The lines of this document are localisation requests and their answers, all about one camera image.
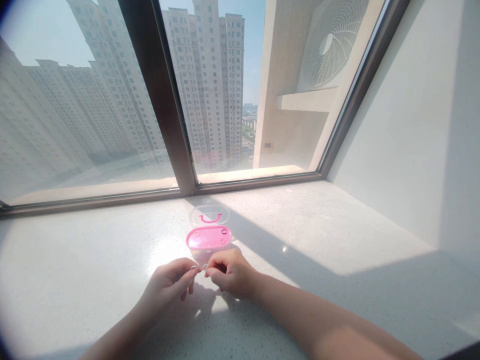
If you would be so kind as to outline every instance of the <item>blue sky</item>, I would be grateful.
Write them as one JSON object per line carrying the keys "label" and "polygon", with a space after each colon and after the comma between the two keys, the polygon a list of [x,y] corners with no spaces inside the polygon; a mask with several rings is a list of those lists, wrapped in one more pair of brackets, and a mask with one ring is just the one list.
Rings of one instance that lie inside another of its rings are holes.
{"label": "blue sky", "polygon": [[[175,7],[194,13],[192,0],[160,0],[160,6],[163,10]],[[218,0],[218,13],[245,18],[243,102],[258,104],[265,0]],[[61,65],[88,67],[88,60],[94,60],[66,0],[16,0],[0,35],[23,65],[48,59]]]}

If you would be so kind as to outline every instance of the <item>hand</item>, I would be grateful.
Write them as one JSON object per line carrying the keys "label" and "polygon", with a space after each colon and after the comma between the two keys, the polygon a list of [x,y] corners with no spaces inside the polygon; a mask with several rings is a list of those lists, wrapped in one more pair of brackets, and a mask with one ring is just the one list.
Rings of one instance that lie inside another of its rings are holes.
{"label": "hand", "polygon": [[197,263],[186,257],[157,267],[135,305],[136,313],[147,322],[157,321],[169,312],[176,299],[185,301],[187,293],[193,294],[194,279],[200,271]]}
{"label": "hand", "polygon": [[214,253],[206,267],[205,277],[235,298],[256,300],[261,277],[237,249]]}

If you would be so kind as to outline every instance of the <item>transparent lid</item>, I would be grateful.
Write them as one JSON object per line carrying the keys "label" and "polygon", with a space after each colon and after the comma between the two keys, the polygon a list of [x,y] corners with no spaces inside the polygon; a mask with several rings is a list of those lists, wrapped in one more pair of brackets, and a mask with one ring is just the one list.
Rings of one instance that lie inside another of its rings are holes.
{"label": "transparent lid", "polygon": [[190,221],[195,226],[208,226],[223,224],[230,217],[230,210],[219,204],[199,205],[190,213]]}

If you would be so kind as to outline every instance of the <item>pink container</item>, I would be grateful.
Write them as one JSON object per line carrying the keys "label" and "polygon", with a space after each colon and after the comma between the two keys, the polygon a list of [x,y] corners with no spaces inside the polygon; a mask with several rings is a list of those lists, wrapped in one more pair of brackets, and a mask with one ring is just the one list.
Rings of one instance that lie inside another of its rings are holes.
{"label": "pink container", "polygon": [[226,249],[232,240],[232,232],[224,224],[230,211],[223,205],[199,205],[190,213],[195,228],[186,236],[186,245],[199,265],[208,263],[210,256]]}

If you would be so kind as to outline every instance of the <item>speckled stone surface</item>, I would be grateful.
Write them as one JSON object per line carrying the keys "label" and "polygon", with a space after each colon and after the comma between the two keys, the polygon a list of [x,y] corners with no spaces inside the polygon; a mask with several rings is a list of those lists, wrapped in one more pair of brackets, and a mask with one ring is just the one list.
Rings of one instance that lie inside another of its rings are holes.
{"label": "speckled stone surface", "polygon": [[[0,221],[0,327],[20,359],[74,359],[189,257],[189,214],[220,203],[258,270],[333,301],[427,359],[480,339],[480,278],[328,182]],[[138,359],[301,359],[255,304],[198,276]]]}

